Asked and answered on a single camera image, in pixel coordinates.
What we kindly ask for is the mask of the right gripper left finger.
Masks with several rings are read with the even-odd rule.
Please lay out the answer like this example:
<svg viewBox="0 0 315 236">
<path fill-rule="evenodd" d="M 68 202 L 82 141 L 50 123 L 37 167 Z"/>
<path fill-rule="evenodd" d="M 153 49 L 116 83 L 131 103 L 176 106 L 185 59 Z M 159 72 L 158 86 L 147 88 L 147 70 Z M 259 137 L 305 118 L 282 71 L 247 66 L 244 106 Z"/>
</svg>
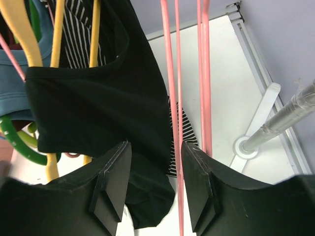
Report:
<svg viewBox="0 0 315 236">
<path fill-rule="evenodd" d="M 121 222 L 131 166 L 131 144 L 122 142 L 102 157 L 61 178 L 58 234 L 114 234 Z"/>
</svg>

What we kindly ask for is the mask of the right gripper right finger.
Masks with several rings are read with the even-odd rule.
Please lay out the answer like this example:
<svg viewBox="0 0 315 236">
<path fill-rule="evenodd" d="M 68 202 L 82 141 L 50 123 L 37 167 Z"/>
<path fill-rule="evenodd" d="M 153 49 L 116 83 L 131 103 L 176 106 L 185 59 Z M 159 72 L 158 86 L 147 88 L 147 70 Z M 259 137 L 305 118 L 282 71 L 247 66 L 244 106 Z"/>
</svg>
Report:
<svg viewBox="0 0 315 236">
<path fill-rule="evenodd" d="M 245 176 L 182 144 L 189 213 L 195 233 L 284 233 L 288 206 L 284 187 Z"/>
</svg>

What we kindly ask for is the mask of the white tank top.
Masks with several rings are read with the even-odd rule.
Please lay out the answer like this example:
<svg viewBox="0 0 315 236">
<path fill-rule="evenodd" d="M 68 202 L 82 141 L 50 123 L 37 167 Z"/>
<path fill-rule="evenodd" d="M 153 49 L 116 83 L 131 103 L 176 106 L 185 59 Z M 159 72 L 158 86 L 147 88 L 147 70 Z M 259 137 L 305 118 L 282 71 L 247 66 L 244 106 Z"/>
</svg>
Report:
<svg viewBox="0 0 315 236">
<path fill-rule="evenodd" d="M 132 217 L 126 205 L 124 205 L 122 221 L 117 224 L 116 236 L 135 236 Z"/>
</svg>

